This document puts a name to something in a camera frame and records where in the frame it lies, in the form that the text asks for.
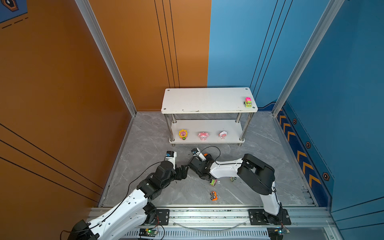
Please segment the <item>pink green toy car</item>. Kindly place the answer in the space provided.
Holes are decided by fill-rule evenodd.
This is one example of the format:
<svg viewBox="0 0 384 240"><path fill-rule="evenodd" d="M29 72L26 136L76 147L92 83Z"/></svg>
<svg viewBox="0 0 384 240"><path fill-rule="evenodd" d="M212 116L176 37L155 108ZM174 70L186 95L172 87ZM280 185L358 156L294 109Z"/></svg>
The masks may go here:
<svg viewBox="0 0 384 240"><path fill-rule="evenodd" d="M216 185L216 183L217 183L217 180L214 180L214 179L210 180L210 185L211 186L214 187Z"/></svg>

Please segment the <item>pink sheep toy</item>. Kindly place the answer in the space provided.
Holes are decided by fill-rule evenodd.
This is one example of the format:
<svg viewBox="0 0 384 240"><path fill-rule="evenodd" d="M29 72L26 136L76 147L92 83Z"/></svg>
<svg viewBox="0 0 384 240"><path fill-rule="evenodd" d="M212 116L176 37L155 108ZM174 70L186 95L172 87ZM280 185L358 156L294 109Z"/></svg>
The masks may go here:
<svg viewBox="0 0 384 240"><path fill-rule="evenodd" d="M198 137L200 138L201 141L205 141L209 136L210 134L207 132L198 133Z"/></svg>

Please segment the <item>pink round head doll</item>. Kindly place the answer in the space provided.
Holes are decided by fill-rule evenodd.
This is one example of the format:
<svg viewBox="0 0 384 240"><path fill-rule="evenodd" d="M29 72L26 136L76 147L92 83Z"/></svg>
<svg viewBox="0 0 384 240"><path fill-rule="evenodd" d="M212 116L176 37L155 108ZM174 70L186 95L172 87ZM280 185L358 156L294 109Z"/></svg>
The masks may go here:
<svg viewBox="0 0 384 240"><path fill-rule="evenodd" d="M219 133L219 138L223 140L227 137L227 135L228 135L228 133L226 131L221 131Z"/></svg>

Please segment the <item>yellow flower doll toy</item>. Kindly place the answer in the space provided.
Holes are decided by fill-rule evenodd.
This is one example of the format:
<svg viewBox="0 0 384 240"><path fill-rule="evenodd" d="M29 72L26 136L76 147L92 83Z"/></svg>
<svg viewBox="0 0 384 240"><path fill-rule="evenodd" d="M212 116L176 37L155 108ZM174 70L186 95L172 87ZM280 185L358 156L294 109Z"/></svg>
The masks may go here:
<svg viewBox="0 0 384 240"><path fill-rule="evenodd" d="M188 131L187 130L182 129L179 131L179 138L181 140L185 141L187 139L187 137L188 137Z"/></svg>

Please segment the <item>pink green toy truck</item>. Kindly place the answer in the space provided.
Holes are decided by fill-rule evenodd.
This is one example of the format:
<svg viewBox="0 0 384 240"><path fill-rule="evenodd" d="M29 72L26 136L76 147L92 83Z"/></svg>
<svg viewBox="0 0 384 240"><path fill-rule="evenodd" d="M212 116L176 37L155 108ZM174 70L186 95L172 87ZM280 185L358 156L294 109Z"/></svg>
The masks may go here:
<svg viewBox="0 0 384 240"><path fill-rule="evenodd" d="M246 108L251 108L252 107L252 99L249 97L245 98L244 105Z"/></svg>

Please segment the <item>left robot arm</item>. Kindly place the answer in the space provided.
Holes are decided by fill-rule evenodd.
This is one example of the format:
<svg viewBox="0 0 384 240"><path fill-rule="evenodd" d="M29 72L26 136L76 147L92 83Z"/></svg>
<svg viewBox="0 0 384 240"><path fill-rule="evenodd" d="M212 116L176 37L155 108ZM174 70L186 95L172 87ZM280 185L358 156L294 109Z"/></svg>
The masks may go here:
<svg viewBox="0 0 384 240"><path fill-rule="evenodd" d="M99 217L86 223L81 220L68 232L69 240L118 240L128 231L155 218L156 207L151 203L172 181L187 177L188 166L175 167L170 161L159 163L126 198Z"/></svg>

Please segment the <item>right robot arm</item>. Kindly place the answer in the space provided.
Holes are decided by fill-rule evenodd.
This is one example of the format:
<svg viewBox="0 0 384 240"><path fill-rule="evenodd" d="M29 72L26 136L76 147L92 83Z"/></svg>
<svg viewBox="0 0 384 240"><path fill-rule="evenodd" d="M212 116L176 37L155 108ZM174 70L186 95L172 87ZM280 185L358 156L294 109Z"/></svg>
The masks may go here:
<svg viewBox="0 0 384 240"><path fill-rule="evenodd" d="M284 209L276 194L275 169L251 154L242 158L219 162L210 154L195 154L188 167L201 179L211 181L221 178L240 178L254 192L260 195L263 210L254 215L258 223L282 225Z"/></svg>

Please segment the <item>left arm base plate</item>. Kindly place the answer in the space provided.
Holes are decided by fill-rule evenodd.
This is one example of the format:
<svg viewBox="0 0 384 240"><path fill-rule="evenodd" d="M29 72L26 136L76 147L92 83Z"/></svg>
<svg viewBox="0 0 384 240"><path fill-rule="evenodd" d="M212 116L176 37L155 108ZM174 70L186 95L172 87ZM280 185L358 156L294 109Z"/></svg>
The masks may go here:
<svg viewBox="0 0 384 240"><path fill-rule="evenodd" d="M146 218L144 225L162 225L167 226L170 219L169 209L157 209L155 212L152 211Z"/></svg>

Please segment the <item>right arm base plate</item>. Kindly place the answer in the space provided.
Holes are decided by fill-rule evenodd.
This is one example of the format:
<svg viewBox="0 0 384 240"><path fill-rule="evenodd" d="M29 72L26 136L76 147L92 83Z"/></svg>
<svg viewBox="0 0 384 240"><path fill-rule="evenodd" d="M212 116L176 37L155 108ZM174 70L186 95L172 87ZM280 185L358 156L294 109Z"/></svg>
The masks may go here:
<svg viewBox="0 0 384 240"><path fill-rule="evenodd" d="M272 225L278 226L283 224L289 226L292 224L289 213L286 209L281 209L277 216L266 213L263 209L249 209L249 219L253 226L256 225Z"/></svg>

